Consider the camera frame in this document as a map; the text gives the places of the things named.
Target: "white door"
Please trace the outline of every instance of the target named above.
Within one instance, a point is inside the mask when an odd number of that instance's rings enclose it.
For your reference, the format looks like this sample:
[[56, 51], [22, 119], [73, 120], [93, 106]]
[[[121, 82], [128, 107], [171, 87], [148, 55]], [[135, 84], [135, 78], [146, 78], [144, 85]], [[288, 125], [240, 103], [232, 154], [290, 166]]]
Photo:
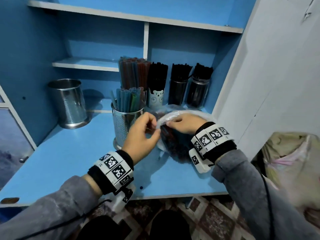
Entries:
[[319, 0], [256, 3], [212, 113], [249, 159], [274, 131], [320, 136], [319, 10]]

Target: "gray sleeve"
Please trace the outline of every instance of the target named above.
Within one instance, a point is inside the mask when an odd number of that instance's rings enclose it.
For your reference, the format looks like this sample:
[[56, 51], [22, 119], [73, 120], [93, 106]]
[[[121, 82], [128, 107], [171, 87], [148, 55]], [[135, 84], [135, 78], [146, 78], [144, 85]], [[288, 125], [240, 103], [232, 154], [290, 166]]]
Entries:
[[[256, 239], [269, 240], [270, 218], [266, 190], [259, 172], [240, 150], [217, 162], [212, 176], [223, 182]], [[304, 217], [271, 186], [268, 187], [274, 215], [275, 239], [320, 239]]]
[[[14, 218], [1, 224], [1, 239], [21, 238], [66, 222], [88, 213], [97, 203], [97, 196], [88, 182], [82, 177], [73, 176], [58, 191], [38, 199]], [[65, 239], [83, 221], [80, 219], [29, 239]]]

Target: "cabinet door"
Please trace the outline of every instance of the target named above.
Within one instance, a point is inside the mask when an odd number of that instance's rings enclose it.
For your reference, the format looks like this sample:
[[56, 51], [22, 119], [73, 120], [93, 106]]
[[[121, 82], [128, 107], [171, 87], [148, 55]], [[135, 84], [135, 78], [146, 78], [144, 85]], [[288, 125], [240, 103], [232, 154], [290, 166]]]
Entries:
[[213, 115], [250, 159], [274, 131], [320, 136], [319, 10], [304, 20], [311, 1], [257, 1], [219, 95]]
[[0, 190], [23, 165], [33, 149], [9, 109], [0, 109]]

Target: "perforated metal cup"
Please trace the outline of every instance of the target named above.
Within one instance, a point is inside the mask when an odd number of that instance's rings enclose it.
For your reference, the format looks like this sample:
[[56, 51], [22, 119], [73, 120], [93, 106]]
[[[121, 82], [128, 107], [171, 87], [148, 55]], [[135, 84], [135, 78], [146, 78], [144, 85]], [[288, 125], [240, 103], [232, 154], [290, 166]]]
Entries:
[[137, 112], [133, 113], [122, 113], [117, 111], [111, 103], [113, 125], [115, 132], [114, 147], [119, 150], [123, 147], [123, 144], [127, 138], [130, 127], [144, 112], [144, 107]]
[[54, 80], [48, 84], [62, 128], [80, 128], [90, 122], [80, 85], [81, 82], [74, 79]]

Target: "cable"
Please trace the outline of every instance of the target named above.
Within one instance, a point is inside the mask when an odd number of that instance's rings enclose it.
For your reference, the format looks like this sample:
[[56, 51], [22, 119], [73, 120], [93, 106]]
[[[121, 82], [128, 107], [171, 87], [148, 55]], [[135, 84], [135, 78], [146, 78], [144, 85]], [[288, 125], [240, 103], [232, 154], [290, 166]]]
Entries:
[[92, 212], [93, 212], [94, 210], [96, 210], [100, 205], [102, 205], [102, 204], [105, 203], [106, 201], [107, 201], [107, 202], [112, 202], [112, 201], [109, 200], [109, 199], [104, 200], [104, 201], [100, 202], [100, 203], [99, 203], [96, 207], [94, 207], [92, 210], [90, 210], [88, 213], [83, 214], [82, 216], [76, 216], [76, 217], [74, 217], [74, 218], [72, 218], [72, 219], [70, 219], [70, 220], [68, 220], [68, 221], [62, 222], [62, 223], [60, 223], [60, 224], [58, 224], [58, 225], [48, 227], [48, 228], [46, 228], [46, 229], [43, 229], [43, 230], [41, 230], [41, 231], [32, 233], [32, 234], [30, 234], [30, 235], [26, 235], [26, 236], [21, 237], [21, 238], [16, 238], [15, 240], [25, 240], [25, 239], [28, 239], [28, 238], [37, 236], [37, 235], [39, 235], [39, 234], [46, 233], [46, 232], [48, 232], [48, 231], [55, 230], [55, 229], [57, 229], [57, 228], [63, 227], [63, 226], [65, 226], [65, 225], [68, 225], [68, 224], [70, 224], [71, 222], [77, 221], [77, 220], [79, 220], [79, 219], [81, 219], [81, 218], [87, 217], [87, 216], [89, 216], [90, 214], [92, 214]]
[[268, 201], [269, 218], [270, 218], [269, 236], [270, 236], [270, 240], [274, 240], [275, 239], [275, 226], [274, 226], [274, 218], [273, 218], [273, 212], [272, 212], [270, 193], [269, 193], [269, 189], [268, 189], [268, 186], [267, 186], [266, 179], [263, 177], [262, 174], [260, 174], [260, 175], [262, 177], [264, 186], [266, 188], [266, 198], [267, 198], [267, 201]]

